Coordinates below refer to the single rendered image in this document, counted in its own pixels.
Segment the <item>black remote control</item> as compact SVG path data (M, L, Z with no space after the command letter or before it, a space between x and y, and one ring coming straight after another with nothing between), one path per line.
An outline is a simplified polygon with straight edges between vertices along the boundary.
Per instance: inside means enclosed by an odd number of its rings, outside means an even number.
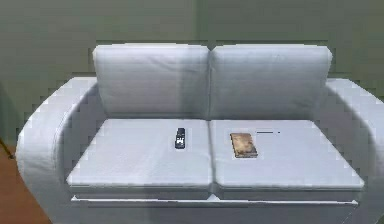
M175 136L175 148L176 149L184 149L185 148L185 129L178 128Z

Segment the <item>white two-seat sofa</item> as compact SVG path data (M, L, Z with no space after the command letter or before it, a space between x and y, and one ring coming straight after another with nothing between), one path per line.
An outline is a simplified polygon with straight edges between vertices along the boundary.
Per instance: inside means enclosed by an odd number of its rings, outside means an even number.
M107 44L93 61L18 137L18 170L52 224L384 217L384 102L331 77L328 48ZM250 133L258 156L236 158L231 133Z

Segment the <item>brown book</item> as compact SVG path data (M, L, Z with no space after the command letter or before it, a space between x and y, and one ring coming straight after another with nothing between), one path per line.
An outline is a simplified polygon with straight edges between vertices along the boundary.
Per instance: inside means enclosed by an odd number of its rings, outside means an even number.
M250 133L231 133L230 137L236 158L256 158L258 156Z

